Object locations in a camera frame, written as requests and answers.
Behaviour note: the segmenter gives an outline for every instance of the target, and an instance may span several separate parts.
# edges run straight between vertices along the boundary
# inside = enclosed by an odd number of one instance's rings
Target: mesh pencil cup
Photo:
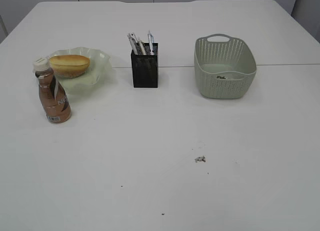
[[[131,52],[132,79],[135,88],[158,88],[158,44],[153,44],[154,55],[141,55],[141,49],[137,45],[139,54]],[[146,53],[150,53],[148,43],[144,43]]]

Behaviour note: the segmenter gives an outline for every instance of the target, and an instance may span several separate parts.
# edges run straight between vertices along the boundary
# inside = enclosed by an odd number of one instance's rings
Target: bun
[[[76,78],[85,73],[90,59],[82,55],[59,55],[49,60],[54,73],[65,78]]]

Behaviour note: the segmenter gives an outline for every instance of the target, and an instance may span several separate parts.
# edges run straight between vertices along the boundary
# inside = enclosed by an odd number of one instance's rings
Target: crumb
[[[202,157],[197,157],[197,158],[195,158],[194,159],[194,161],[196,162],[196,163],[198,163],[198,162],[206,162],[206,157],[205,156],[202,156]]]

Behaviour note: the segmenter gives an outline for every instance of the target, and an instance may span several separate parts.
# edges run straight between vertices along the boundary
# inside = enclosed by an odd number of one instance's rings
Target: debris
[[[206,162],[206,157],[205,156],[202,156],[202,157],[197,157],[196,159],[194,159],[194,161],[196,162],[196,163],[198,163],[198,162]]]
[[[216,78],[217,79],[221,79],[221,80],[226,80],[227,79],[225,76],[220,76],[220,75],[218,75]]]

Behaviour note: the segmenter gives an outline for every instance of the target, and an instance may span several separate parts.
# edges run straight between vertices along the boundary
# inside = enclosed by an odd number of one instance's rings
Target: translucent bowl
[[[59,55],[82,55],[90,59],[90,66],[86,69],[85,73],[75,78],[65,78],[56,76],[60,84],[66,92],[71,91],[76,86],[92,86],[95,85],[101,74],[105,71],[108,72],[112,69],[109,62],[110,56],[99,49],[76,47],[71,49],[58,50],[47,56],[50,59],[53,56]]]

